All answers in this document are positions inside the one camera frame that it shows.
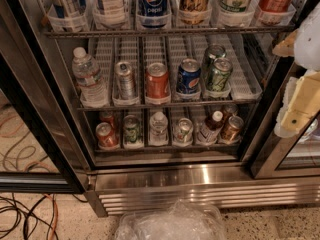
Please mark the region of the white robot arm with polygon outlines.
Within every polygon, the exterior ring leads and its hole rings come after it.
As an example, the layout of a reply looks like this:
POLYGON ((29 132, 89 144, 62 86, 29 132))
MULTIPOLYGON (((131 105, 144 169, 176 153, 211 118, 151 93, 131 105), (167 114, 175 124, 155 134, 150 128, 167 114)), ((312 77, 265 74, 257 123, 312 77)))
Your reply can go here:
POLYGON ((320 2, 300 27, 277 44, 272 53, 293 57, 296 65, 306 69, 299 78, 286 85, 274 133, 281 138, 297 135, 320 110, 320 2))

